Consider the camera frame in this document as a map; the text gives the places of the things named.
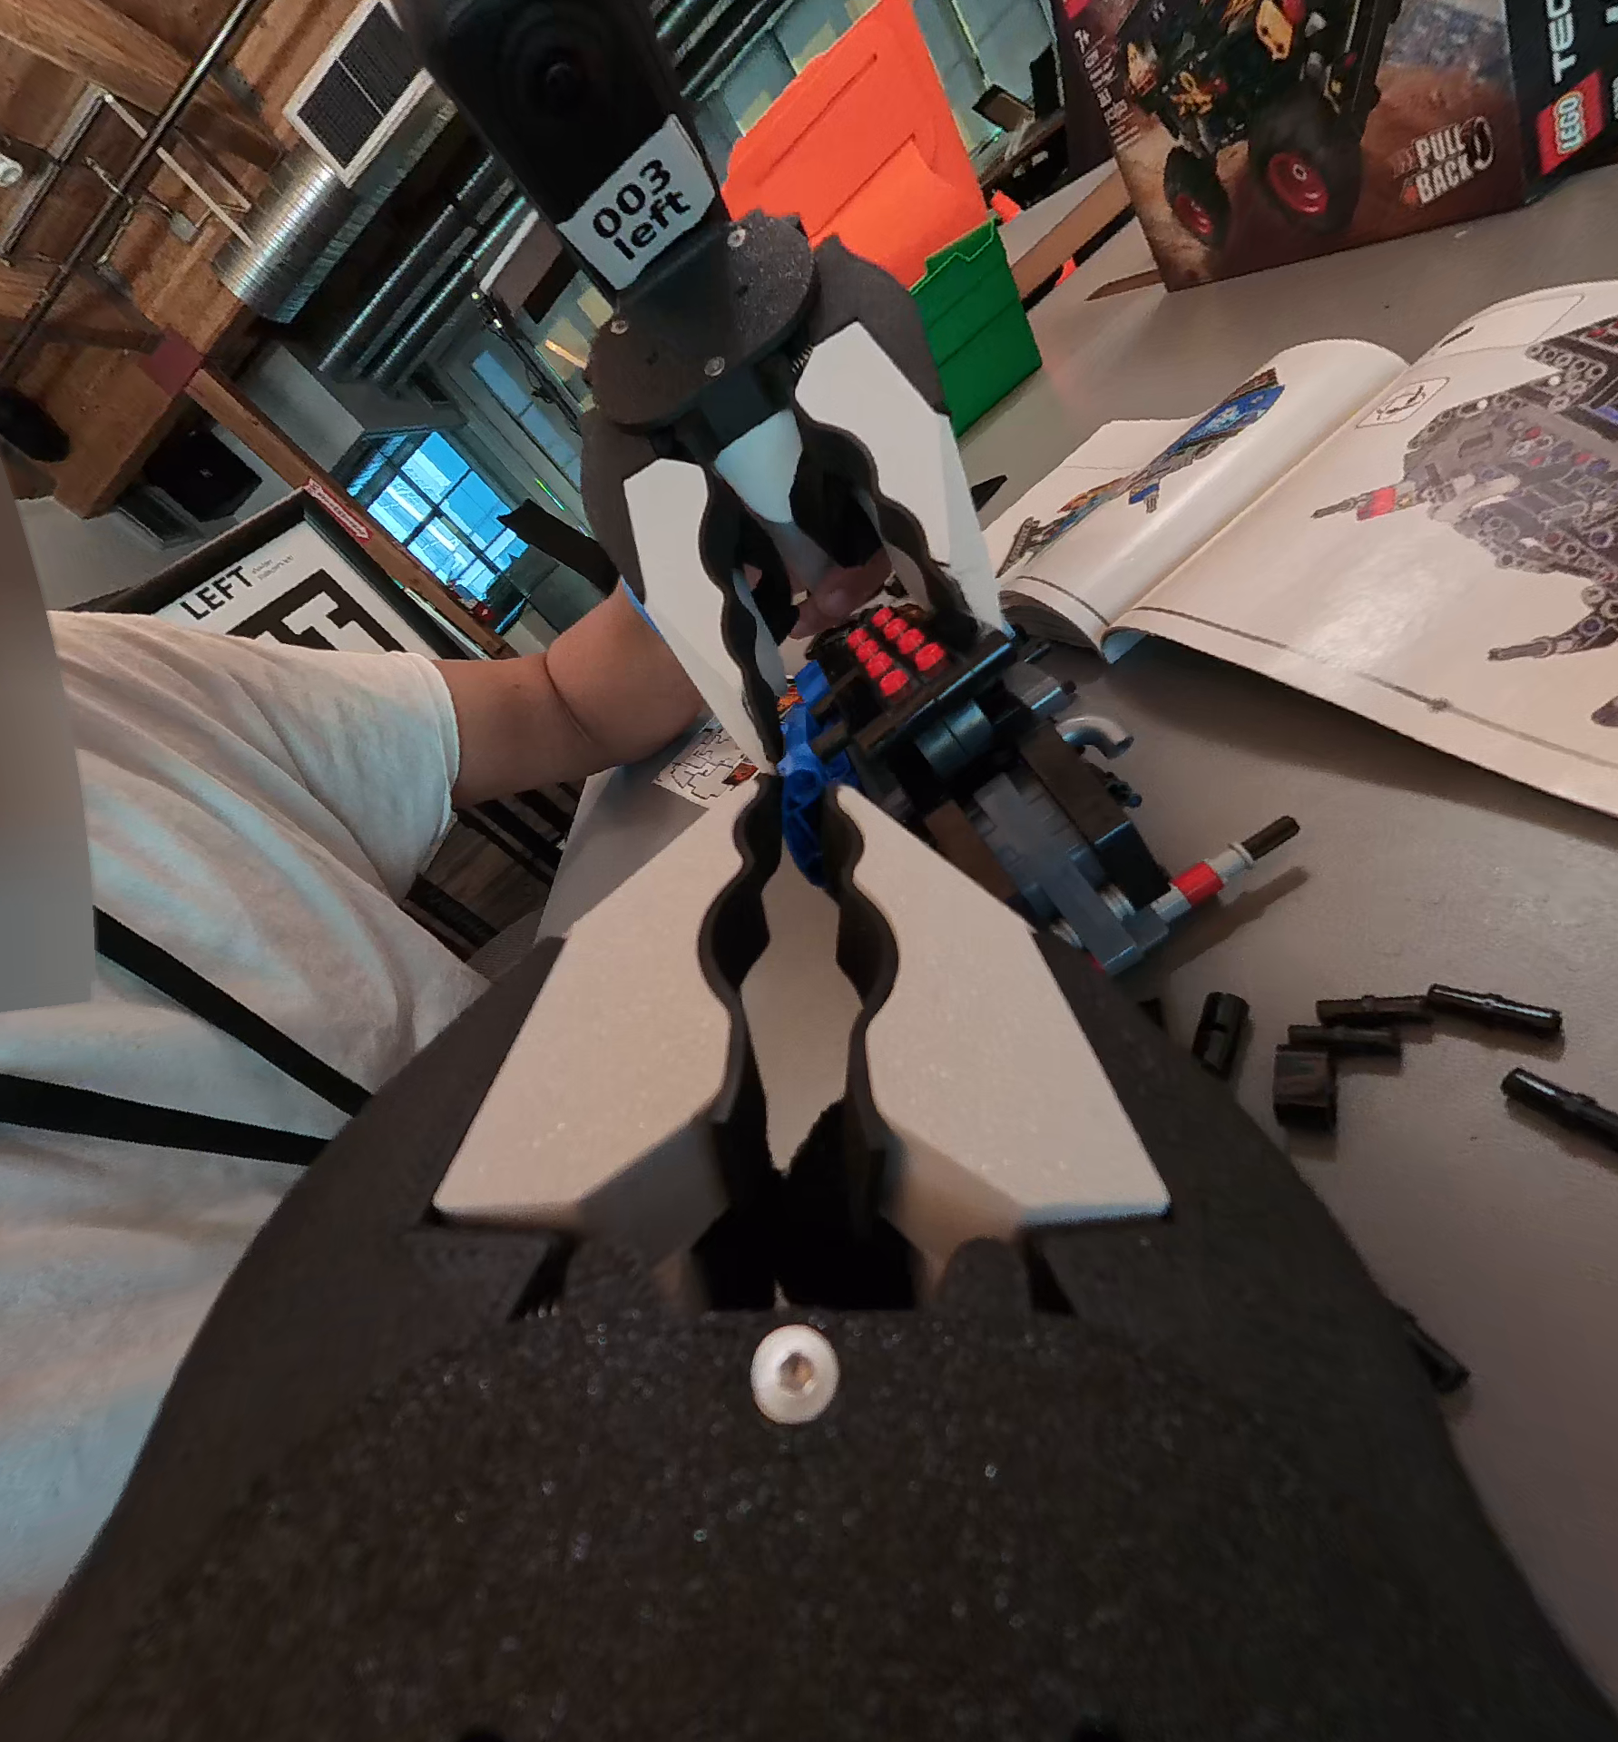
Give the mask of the lego instruction booklet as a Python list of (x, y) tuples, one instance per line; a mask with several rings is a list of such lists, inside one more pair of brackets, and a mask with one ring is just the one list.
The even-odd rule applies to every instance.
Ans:
[(1158, 637), (1618, 816), (1618, 279), (1287, 348), (998, 514), (1007, 618)]

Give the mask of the green plastic bin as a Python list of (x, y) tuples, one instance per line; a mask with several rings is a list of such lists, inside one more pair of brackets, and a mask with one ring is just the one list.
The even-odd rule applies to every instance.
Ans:
[(1043, 365), (1000, 218), (929, 255), (912, 296), (960, 438)]

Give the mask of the lego truck model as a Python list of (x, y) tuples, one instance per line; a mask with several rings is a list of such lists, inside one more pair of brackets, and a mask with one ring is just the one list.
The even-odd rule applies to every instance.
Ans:
[(787, 745), (925, 838), (1031, 924), (1121, 974), (1300, 835), (1294, 816), (1169, 870), (1111, 762), (1130, 738), (1076, 710), (1007, 628), (884, 598), (811, 639)]

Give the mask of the person's left hand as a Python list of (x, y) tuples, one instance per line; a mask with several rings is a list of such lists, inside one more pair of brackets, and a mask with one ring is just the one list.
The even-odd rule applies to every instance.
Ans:
[(882, 550), (854, 568), (830, 568), (796, 602), (791, 639), (811, 641), (837, 628), (880, 594), (893, 576), (892, 555)]

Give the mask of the metal air duct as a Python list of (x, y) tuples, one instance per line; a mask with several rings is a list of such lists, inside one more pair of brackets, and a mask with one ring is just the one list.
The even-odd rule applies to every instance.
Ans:
[(452, 119), (360, 184), (293, 151), (213, 259), (217, 279), (330, 380), (368, 380), (515, 201)]

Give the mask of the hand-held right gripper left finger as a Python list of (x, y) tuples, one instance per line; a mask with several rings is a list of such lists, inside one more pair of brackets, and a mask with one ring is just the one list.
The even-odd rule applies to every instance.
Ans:
[(604, 1243), (690, 1302), (772, 1306), (772, 1151), (744, 984), (770, 944), (772, 784), (586, 913), (435, 1192), (476, 1230)]

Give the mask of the window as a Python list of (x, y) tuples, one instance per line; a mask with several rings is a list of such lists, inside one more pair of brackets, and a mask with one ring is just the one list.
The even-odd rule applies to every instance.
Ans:
[(515, 503), (450, 436), (366, 434), (338, 462), (336, 477), (427, 574), (491, 615), (500, 577), (524, 551), (506, 523)]

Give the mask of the white wall vent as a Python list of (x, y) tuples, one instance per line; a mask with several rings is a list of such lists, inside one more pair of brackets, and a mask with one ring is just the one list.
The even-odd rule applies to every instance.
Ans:
[(362, 2), (282, 110), (347, 188), (427, 151), (453, 119), (390, 2)]

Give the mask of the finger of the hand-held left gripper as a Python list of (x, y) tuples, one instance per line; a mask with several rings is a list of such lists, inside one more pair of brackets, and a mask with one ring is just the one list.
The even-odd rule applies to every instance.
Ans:
[(776, 773), (785, 754), (780, 700), (785, 663), (737, 555), (709, 555), (722, 514), (705, 469), (657, 458), (623, 482), (644, 605), (675, 659), (744, 756)]
[(826, 507), (854, 505), (916, 605), (960, 645), (1011, 637), (951, 419), (871, 330), (847, 324), (811, 350), (798, 432)]

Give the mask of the wooden post red label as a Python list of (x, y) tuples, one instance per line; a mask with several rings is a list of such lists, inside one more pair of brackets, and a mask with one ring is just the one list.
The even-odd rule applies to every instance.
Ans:
[(282, 482), (323, 509), (362, 555), (370, 557), (405, 596), (433, 613), (476, 656), (494, 661), (517, 658), (517, 650), (500, 633), (481, 622), (457, 594), (450, 592), (379, 522), (368, 516), (325, 468), (319, 468), (302, 447), (267, 419), (235, 382), (204, 361), (191, 374), (187, 395)]

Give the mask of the printed truck toy box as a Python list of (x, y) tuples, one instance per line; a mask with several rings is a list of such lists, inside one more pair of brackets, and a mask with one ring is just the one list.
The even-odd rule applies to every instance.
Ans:
[(1173, 291), (1525, 207), (1618, 140), (1618, 2), (1056, 17)]

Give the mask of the black white marker sign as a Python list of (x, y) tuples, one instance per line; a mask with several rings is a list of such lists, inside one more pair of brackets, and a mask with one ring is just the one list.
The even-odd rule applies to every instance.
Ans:
[(157, 576), (81, 604), (179, 628), (325, 652), (476, 656), (390, 581), (297, 490), (170, 563)]

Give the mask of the sticker sheet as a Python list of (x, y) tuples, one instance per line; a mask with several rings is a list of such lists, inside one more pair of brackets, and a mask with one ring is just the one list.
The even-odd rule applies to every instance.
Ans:
[[(778, 773), (798, 795), (810, 794), (821, 781), (808, 747), (793, 740), (793, 728), (800, 723), (802, 708), (798, 684), (795, 678), (787, 678), (778, 702), (787, 753), (778, 766)], [(759, 762), (742, 749), (722, 721), (709, 715), (660, 764), (653, 773), (653, 784), (668, 795), (686, 799), (700, 808), (711, 808), (722, 797), (752, 784), (759, 773), (763, 773)]]

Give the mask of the person's left forearm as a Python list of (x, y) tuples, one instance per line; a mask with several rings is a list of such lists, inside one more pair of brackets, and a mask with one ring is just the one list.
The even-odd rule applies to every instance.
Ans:
[(632, 613), (621, 589), (539, 654), (437, 669), (457, 723), (459, 807), (642, 764), (707, 712), (668, 643)]

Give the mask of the orange plastic bin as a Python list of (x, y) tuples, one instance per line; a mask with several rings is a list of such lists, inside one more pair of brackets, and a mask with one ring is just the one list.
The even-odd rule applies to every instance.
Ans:
[(733, 147), (735, 220), (798, 218), (906, 289), (990, 210), (910, 2), (873, 5)]

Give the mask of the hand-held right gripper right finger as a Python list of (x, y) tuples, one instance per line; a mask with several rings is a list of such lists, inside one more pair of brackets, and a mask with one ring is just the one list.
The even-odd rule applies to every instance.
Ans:
[(858, 997), (845, 1153), (860, 1228), (934, 1289), (975, 1241), (1156, 1220), (1169, 1185), (1037, 931), (871, 799), (828, 799), (837, 963)]

